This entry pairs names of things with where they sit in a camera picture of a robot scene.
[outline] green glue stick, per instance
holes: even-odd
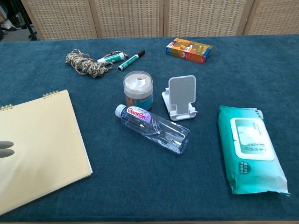
[[[108,56],[108,57],[103,57],[103,58],[100,58],[97,62],[98,63],[107,63],[107,62],[119,62],[119,61],[122,61],[122,60],[125,60],[125,55],[124,53],[119,53],[119,54],[116,54],[116,55],[111,55],[111,56]]]
[[[128,59],[126,62],[124,62],[123,64],[118,66],[118,68],[117,68],[118,71],[123,71],[126,67],[131,65],[134,61],[136,61],[138,58],[142,57],[144,54],[145,54],[144,50],[140,51],[138,54],[134,55],[133,57]]]

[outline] wet wipes pack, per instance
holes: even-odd
[[[289,194],[261,111],[221,105],[218,125],[233,194],[267,191]]]

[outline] floor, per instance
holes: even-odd
[[[7,35],[4,35],[3,42],[8,41],[30,41],[29,36],[30,32],[28,29],[18,29],[17,31],[8,32]]]

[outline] notebook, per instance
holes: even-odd
[[[0,215],[91,175],[67,90],[0,107],[0,126],[14,143],[0,158]]]

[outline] black stand leg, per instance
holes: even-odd
[[[26,15],[26,13],[25,13],[25,11],[24,11],[21,3],[19,2],[20,0],[12,0],[12,1],[15,3],[15,5],[18,8],[18,10],[20,11],[20,13],[21,13],[21,15],[22,15],[22,17],[23,17],[23,19],[24,19],[24,21],[26,23],[26,26],[27,26],[27,28],[28,28],[28,30],[30,32],[30,35],[29,35],[28,38],[30,38],[31,41],[37,41],[36,32],[33,32],[32,28],[31,28],[31,24],[30,24],[30,22],[28,20],[28,17]]]

